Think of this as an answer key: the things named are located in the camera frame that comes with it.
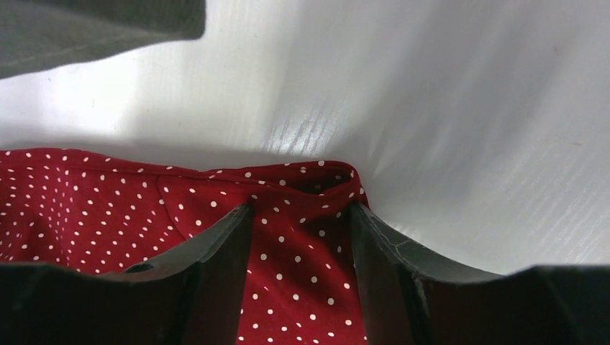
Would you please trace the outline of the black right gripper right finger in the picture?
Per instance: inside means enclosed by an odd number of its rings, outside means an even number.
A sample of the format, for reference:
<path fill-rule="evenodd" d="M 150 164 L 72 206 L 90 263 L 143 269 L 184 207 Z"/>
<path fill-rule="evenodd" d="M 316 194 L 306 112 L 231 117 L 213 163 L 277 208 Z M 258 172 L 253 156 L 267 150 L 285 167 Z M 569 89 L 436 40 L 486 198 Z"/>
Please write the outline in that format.
<path fill-rule="evenodd" d="M 370 344 L 607 344 L 609 267 L 537 265 L 498 275 L 456 262 L 350 206 Z"/>

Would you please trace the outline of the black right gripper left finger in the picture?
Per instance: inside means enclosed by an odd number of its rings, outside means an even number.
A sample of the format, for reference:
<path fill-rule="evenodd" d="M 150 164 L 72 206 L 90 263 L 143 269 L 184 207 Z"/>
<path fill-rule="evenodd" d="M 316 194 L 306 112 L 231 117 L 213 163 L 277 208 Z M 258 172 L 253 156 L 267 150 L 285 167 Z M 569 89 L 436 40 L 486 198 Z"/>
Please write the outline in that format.
<path fill-rule="evenodd" d="M 123 272 L 1 266 L 3 344 L 234 344 L 253 214 L 242 204 Z"/>

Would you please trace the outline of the red polka dot cloth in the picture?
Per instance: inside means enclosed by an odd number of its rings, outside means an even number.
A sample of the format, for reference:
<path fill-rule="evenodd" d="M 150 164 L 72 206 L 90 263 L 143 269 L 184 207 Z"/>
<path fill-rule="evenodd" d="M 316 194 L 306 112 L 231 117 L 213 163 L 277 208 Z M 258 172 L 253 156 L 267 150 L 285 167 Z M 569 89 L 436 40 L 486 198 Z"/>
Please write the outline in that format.
<path fill-rule="evenodd" d="M 366 344 L 337 161 L 201 172 L 78 149 L 1 153 L 1 260 L 98 275 L 159 255 L 234 207 L 253 209 L 237 344 Z"/>

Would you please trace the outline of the grey pleated skirt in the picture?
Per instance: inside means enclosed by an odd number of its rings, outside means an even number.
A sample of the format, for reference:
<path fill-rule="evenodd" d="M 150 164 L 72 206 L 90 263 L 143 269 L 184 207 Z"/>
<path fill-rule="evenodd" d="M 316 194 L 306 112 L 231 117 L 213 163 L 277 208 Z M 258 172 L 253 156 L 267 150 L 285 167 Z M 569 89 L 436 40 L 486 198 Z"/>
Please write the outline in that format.
<path fill-rule="evenodd" d="M 204 34 L 206 3 L 2 1 L 1 78 Z"/>

